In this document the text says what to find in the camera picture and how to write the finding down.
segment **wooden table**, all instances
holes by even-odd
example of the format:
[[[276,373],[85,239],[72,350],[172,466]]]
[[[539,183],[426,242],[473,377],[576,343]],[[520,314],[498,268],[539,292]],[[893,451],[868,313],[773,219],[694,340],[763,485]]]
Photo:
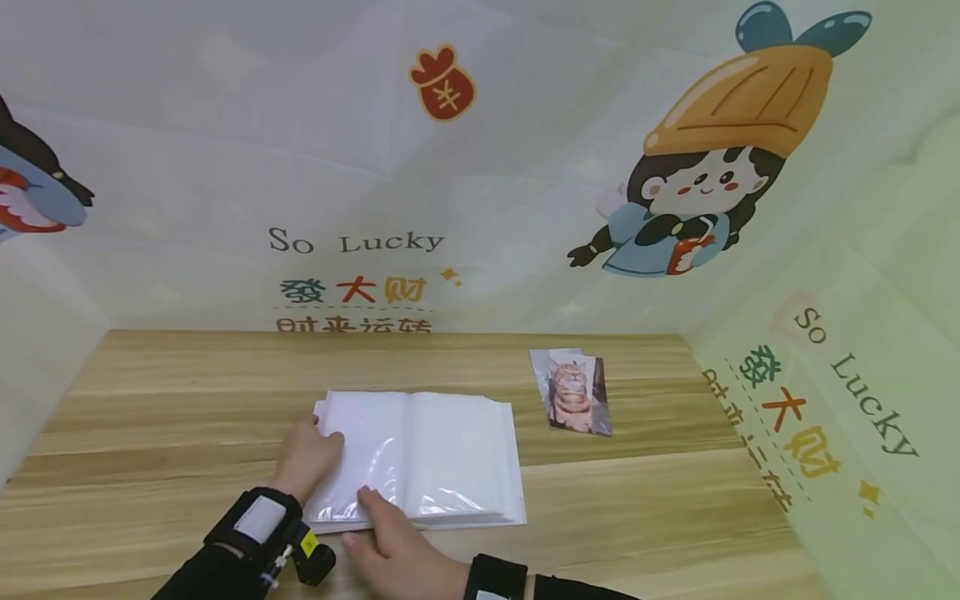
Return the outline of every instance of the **wooden table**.
[[[614,435],[548,430],[528,348],[606,361]],[[111,332],[0,499],[0,598],[149,598],[328,388],[512,402],[529,524],[437,532],[644,599],[829,598],[677,337]],[[341,555],[336,539],[324,540]],[[346,560],[319,589],[367,597]]]

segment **photograph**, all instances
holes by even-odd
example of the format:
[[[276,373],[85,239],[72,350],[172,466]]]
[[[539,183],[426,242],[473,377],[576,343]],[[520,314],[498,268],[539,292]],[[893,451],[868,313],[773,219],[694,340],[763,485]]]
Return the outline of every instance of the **photograph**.
[[[537,389],[540,390],[540,401],[543,402],[543,412],[550,413],[550,352],[569,352],[583,354],[579,348],[552,348],[530,350],[530,362],[534,366],[534,377],[537,379]]]
[[[610,436],[613,433],[603,359],[549,350],[547,419],[551,427]]]

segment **white photo album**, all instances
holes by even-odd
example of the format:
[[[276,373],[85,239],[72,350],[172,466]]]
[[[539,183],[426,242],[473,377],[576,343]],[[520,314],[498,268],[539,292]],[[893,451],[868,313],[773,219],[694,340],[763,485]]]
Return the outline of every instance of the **white photo album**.
[[[303,518],[317,533],[369,529],[363,486],[427,529],[526,522],[509,403],[482,396],[327,392],[321,432],[344,434],[340,466]]]

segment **tabby cat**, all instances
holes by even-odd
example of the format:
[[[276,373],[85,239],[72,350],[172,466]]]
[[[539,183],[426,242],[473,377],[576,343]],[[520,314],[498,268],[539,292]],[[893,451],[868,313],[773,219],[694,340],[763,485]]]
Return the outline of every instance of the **tabby cat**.
[[[590,433],[592,399],[585,364],[550,360],[550,422],[554,426]]]

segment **black wristband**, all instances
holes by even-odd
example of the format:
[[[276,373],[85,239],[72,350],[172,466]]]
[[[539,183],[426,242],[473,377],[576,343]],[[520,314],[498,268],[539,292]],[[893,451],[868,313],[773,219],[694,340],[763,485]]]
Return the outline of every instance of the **black wristband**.
[[[526,587],[525,564],[508,563],[486,554],[478,554],[470,566],[464,600],[488,600],[490,594],[504,600],[523,600]]]
[[[257,502],[271,505],[270,522],[244,526],[248,512]],[[204,545],[225,544],[243,553],[243,560],[266,568],[283,551],[303,516],[303,508],[292,495],[271,488],[254,488],[244,492],[204,538]]]

